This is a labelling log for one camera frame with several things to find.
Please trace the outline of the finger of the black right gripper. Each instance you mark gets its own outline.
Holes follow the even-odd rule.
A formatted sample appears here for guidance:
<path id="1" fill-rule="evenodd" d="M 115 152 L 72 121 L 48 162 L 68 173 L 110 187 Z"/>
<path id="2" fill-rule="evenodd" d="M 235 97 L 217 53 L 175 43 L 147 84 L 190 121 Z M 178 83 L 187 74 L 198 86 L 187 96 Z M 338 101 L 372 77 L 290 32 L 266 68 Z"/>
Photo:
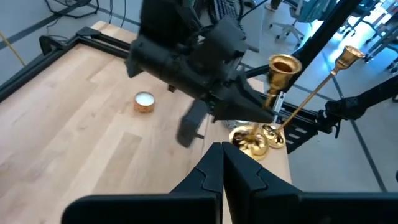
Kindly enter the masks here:
<path id="1" fill-rule="evenodd" d="M 193 140 L 197 136 L 197 130 L 203 122 L 207 112 L 208 107 L 204 101 L 194 100 L 192 102 L 189 109 L 181 117 L 178 126 L 176 140 L 181 146 L 191 146 Z"/>
<path id="2" fill-rule="evenodd" d="M 235 78 L 223 83 L 212 94 L 215 97 L 213 121 L 241 120 L 270 123 L 274 113 L 264 109 L 261 93 L 254 90 L 246 76 L 239 72 Z"/>

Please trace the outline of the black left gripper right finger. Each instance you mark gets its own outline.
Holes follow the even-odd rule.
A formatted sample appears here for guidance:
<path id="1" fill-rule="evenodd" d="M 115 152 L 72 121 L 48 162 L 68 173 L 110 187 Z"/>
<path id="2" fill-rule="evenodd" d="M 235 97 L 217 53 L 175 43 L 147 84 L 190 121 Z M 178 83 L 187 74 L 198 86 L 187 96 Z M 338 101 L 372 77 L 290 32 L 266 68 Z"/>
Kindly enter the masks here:
<path id="1" fill-rule="evenodd" d="M 224 189 L 233 223 L 288 223 L 289 203 L 301 190 L 274 175 L 229 142 L 224 151 Z"/>

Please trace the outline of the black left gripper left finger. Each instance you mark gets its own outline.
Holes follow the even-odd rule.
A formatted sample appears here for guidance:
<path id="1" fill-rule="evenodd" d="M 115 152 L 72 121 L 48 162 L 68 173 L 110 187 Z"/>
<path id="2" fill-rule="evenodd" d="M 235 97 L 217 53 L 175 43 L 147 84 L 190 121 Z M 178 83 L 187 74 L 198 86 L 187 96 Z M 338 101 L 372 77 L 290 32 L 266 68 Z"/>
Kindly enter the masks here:
<path id="1" fill-rule="evenodd" d="M 224 181 L 223 161 L 223 147 L 220 142 L 215 142 L 172 192 L 214 192 L 222 194 Z"/>

